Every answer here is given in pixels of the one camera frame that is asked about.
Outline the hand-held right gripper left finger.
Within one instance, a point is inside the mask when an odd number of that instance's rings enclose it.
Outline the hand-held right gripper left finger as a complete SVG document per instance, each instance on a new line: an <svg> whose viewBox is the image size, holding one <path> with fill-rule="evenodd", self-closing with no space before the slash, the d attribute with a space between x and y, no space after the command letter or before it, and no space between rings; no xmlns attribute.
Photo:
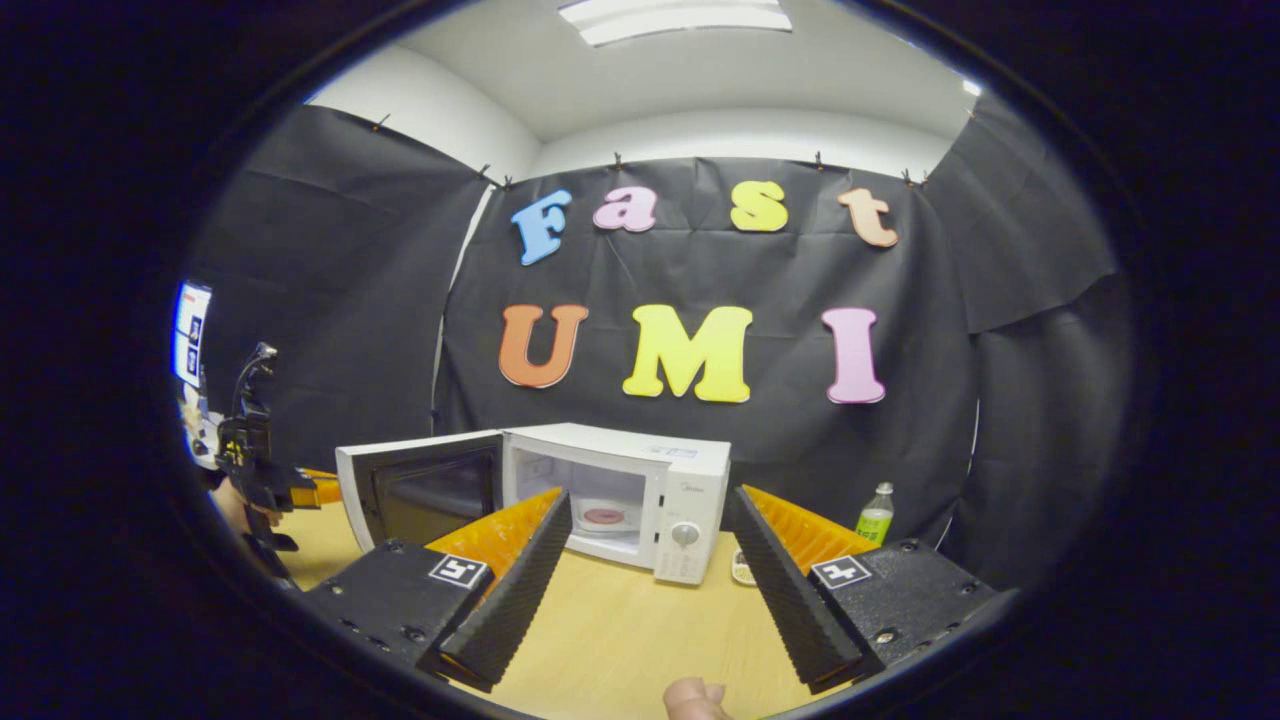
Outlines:
<svg viewBox="0 0 1280 720"><path fill-rule="evenodd" d="M379 657L489 692L540 607L572 529L554 487L430 543L388 539L302 593Z"/></svg>

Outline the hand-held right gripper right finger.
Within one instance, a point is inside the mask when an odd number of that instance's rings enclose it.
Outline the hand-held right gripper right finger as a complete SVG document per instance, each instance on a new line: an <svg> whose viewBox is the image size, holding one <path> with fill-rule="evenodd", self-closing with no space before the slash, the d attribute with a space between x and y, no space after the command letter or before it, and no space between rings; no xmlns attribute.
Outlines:
<svg viewBox="0 0 1280 720"><path fill-rule="evenodd" d="M983 632L1019 596L922 539L877 544L751 486L735 536L797 679L814 694L856 684Z"/></svg>

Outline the white square plate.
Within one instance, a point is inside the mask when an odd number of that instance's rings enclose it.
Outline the white square plate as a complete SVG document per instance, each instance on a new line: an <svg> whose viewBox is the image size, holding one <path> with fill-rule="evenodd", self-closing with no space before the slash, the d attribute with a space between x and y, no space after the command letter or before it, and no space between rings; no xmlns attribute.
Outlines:
<svg viewBox="0 0 1280 720"><path fill-rule="evenodd" d="M573 516L573 530L577 533L585 533L588 536L622 536L630 533L639 533L640 523L643 518L643 510L634 503L625 503L612 498L598 498L598 497L582 497L572 496L571 510ZM627 523L625 527L600 527L600 532L593 532L591 527L585 527L582 524L582 512L594 509L605 507L625 511L627 514Z"/></svg>

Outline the white microwave oven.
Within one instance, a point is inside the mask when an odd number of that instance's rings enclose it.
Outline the white microwave oven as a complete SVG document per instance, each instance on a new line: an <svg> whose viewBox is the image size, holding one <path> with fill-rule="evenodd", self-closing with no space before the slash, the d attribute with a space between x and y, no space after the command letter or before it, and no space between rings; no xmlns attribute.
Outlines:
<svg viewBox="0 0 1280 720"><path fill-rule="evenodd" d="M335 450L337 477L361 550L388 539L430 543L554 487L643 510L639 533L588 536L567 547L701 584L721 532L727 442L646 436L573 423L477 430Z"/></svg>

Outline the cluttered white side desk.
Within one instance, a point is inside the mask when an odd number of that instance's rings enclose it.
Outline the cluttered white side desk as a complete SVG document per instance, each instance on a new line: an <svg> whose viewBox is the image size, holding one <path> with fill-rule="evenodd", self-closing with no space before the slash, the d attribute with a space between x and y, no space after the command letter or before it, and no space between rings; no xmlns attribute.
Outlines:
<svg viewBox="0 0 1280 720"><path fill-rule="evenodd" d="M216 471L216 455L220 448L218 425L221 416L210 413L207 404L188 386L183 388L178 409L191 460L198 468Z"/></svg>

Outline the green drink bottle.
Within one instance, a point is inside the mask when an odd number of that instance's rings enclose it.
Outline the green drink bottle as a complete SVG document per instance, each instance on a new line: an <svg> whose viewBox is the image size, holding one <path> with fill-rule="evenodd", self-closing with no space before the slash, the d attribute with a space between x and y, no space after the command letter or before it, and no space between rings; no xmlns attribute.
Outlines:
<svg viewBox="0 0 1280 720"><path fill-rule="evenodd" d="M886 542L890 527L893 520L893 484L881 482L876 487L874 497L863 507L855 533L873 546L882 546Z"/></svg>

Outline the bright computer screen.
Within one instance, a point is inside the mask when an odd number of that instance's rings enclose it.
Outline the bright computer screen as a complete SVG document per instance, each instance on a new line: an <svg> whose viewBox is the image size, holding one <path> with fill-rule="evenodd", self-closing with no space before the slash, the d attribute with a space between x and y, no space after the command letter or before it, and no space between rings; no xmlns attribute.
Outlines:
<svg viewBox="0 0 1280 720"><path fill-rule="evenodd" d="M202 337L211 300L212 291L207 286L184 282L173 318L172 369L178 379L196 389L202 384Z"/></svg>

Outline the black backdrop cloth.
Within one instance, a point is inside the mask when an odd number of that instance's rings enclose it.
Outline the black backdrop cloth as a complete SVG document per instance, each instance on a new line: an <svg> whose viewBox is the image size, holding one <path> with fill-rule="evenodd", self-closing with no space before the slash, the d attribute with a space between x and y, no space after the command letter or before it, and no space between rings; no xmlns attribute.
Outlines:
<svg viewBox="0 0 1280 720"><path fill-rule="evenodd" d="M997 587L1056 571L1116 479L1129 293L1094 204L982 100L922 184L682 158L494 190L443 152L301 108L236 173L187 275L230 411L259 342L283 461L575 421L724 441L731 480Z"/></svg>

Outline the row of black binder clips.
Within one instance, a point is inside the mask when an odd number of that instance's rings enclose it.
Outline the row of black binder clips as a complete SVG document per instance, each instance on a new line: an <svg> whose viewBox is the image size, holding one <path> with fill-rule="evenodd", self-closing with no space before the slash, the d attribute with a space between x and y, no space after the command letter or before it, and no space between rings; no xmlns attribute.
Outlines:
<svg viewBox="0 0 1280 720"><path fill-rule="evenodd" d="M390 120L389 127L494 181L685 158L822 161L899 177L931 173L959 132L937 135L864 117L782 109L686 111L626 120L552 141L518 123Z"/></svg>

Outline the large ceiling light panel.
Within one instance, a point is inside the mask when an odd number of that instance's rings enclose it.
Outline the large ceiling light panel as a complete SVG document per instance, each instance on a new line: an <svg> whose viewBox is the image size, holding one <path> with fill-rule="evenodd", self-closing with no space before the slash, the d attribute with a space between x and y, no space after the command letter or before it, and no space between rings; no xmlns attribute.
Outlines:
<svg viewBox="0 0 1280 720"><path fill-rule="evenodd" d="M794 28L780 0L577 0L557 13L594 47L692 29Z"/></svg>

